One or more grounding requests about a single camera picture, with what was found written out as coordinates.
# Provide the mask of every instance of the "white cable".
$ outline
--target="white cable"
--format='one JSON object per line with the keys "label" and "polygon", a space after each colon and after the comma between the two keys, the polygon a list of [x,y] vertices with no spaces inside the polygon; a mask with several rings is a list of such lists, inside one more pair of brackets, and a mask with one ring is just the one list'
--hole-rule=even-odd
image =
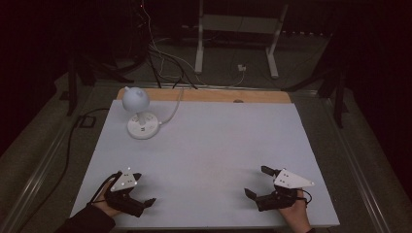
{"label": "white cable", "polygon": [[229,87],[234,87],[234,86],[237,86],[238,84],[242,83],[242,82],[243,82],[243,80],[245,80],[245,70],[244,70],[244,71],[242,71],[242,79],[239,81],[239,83],[237,83],[237,84],[233,84],[233,85],[230,85]]}
{"label": "white cable", "polygon": [[[172,54],[169,54],[169,53],[166,53],[166,52],[163,52],[163,51],[160,51],[160,50],[157,48],[157,46],[155,45],[154,35],[152,34],[152,29],[151,29],[152,19],[151,19],[151,17],[149,16],[149,14],[146,12],[146,9],[145,9],[145,1],[144,1],[144,0],[142,0],[142,8],[143,8],[143,12],[146,14],[146,16],[147,16],[148,19],[149,19],[149,21],[148,21],[149,32],[150,32],[150,34],[151,34],[151,39],[152,39],[152,43],[153,43],[153,45],[149,45],[149,46],[152,47],[154,50],[156,50],[156,51],[158,52],[160,58],[161,58],[161,66],[160,66],[160,71],[158,72],[158,75],[159,75],[160,77],[162,77],[162,78],[165,78],[165,77],[161,76],[161,72],[163,71],[163,64],[164,64],[164,57],[162,56],[162,54],[165,54],[165,55],[168,55],[168,56],[171,56],[171,57],[174,57],[174,58],[177,58],[177,59],[179,59],[179,60],[184,61],[184,62],[190,67],[190,69],[191,69],[191,70],[193,71],[193,73],[194,73],[194,67],[193,67],[192,65],[190,65],[187,61],[185,61],[183,58],[178,57],[178,56],[175,56],[175,55],[172,55]],[[209,86],[208,84],[202,82],[195,73],[194,73],[194,76],[196,77],[196,79],[197,79],[200,83],[202,83],[202,84],[204,84],[204,85],[206,85],[206,86]]]}
{"label": "white cable", "polygon": [[184,91],[184,88],[182,88],[179,92],[178,102],[176,104],[175,110],[173,111],[172,115],[168,119],[166,119],[164,121],[161,121],[158,124],[160,124],[160,125],[165,124],[165,123],[169,122],[175,116],[176,112],[179,109],[180,102],[182,100],[183,91]]}

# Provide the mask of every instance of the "metal stand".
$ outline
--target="metal stand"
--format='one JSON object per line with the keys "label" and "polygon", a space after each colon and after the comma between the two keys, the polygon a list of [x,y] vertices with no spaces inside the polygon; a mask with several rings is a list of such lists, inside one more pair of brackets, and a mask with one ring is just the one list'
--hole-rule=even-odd
{"label": "metal stand", "polygon": [[[279,18],[257,18],[257,17],[224,17],[224,16],[212,16],[204,15],[203,13],[203,0],[199,1],[199,31],[197,39],[197,52],[196,61],[194,64],[194,73],[200,75],[203,69],[203,31],[204,30],[219,30],[219,31],[240,31],[240,32],[253,32],[253,33],[273,33],[272,44],[266,48],[267,62],[270,70],[270,76],[273,79],[279,78],[278,69],[276,67],[275,58],[273,53],[276,48],[279,36],[282,32],[283,21],[288,11],[288,5],[285,4],[282,8]],[[248,20],[253,27],[244,28],[230,28],[236,25],[236,22],[242,22]]]}

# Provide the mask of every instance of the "metal frame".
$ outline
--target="metal frame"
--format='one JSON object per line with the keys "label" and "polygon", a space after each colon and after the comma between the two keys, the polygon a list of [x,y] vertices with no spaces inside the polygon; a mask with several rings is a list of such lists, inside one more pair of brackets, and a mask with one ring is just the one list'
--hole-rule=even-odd
{"label": "metal frame", "polygon": [[[282,8],[281,15],[277,20],[274,21],[274,28],[271,32],[266,31],[264,29],[241,29],[240,27],[236,31],[241,32],[257,32],[257,33],[273,33],[273,40],[272,44],[266,48],[266,56],[267,56],[267,63],[270,70],[270,77],[272,79],[279,78],[278,68],[276,67],[276,61],[273,56],[273,53],[276,48],[276,44],[278,43],[279,36],[282,32],[283,22],[288,11],[288,4],[285,4]],[[236,17],[222,17],[222,19],[235,19]],[[266,20],[267,22],[272,22],[273,18],[263,18],[262,20]],[[203,70],[203,54],[204,54],[204,46],[203,46],[203,31],[205,29],[218,29],[221,31],[232,31],[230,29],[223,29],[223,28],[212,28],[212,27],[205,27],[205,15],[203,12],[203,0],[199,0],[199,27],[198,27],[198,39],[197,39],[197,52],[196,52],[196,61],[194,64],[194,73],[196,75],[200,75]]]}
{"label": "metal frame", "polygon": [[65,118],[60,128],[51,142],[48,150],[42,156],[41,161],[37,164],[36,169],[31,174],[28,179],[24,189],[17,198],[15,204],[8,212],[8,215],[0,226],[0,232],[17,232],[20,226],[24,222],[24,218],[27,215],[31,204],[33,203],[39,189],[41,188],[43,181],[45,180],[48,172],[57,156],[57,151],[60,149],[61,145],[64,143],[66,136],[69,134],[72,125],[75,123],[76,119],[80,115],[83,105],[88,99],[91,91],[91,87],[81,86],[81,96],[80,102],[77,102],[78,108],[75,108],[71,115]]}
{"label": "metal frame", "polygon": [[342,133],[341,129],[334,123],[334,115],[331,112],[331,109],[333,109],[333,104],[331,103],[330,99],[323,100],[323,106],[329,118],[329,123],[333,127],[333,131],[335,135],[338,137],[340,144],[342,145],[344,153],[343,157],[349,164],[348,167],[351,170],[352,177],[356,185],[358,186],[360,196],[363,199],[364,206],[366,207],[370,215],[370,219],[372,220],[376,232],[392,232],[389,224],[387,223],[381,211],[378,200],[372,188],[367,182],[366,176],[362,171],[359,160],[357,159],[354,151],[349,145],[348,140]]}

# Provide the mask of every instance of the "lamp base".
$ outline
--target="lamp base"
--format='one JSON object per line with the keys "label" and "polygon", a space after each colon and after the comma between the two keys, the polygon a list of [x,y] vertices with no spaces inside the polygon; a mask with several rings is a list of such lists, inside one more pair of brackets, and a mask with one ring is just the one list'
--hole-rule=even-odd
{"label": "lamp base", "polygon": [[128,132],[135,139],[150,139],[158,132],[159,128],[160,124],[157,117],[147,112],[134,115],[127,124]]}

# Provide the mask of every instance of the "lamp shade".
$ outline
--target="lamp shade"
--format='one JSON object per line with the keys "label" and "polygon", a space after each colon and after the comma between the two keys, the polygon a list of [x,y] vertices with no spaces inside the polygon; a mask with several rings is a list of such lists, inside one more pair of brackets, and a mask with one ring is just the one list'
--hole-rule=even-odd
{"label": "lamp shade", "polygon": [[146,91],[139,87],[125,87],[121,102],[123,107],[131,113],[139,113],[149,106],[149,96]]}

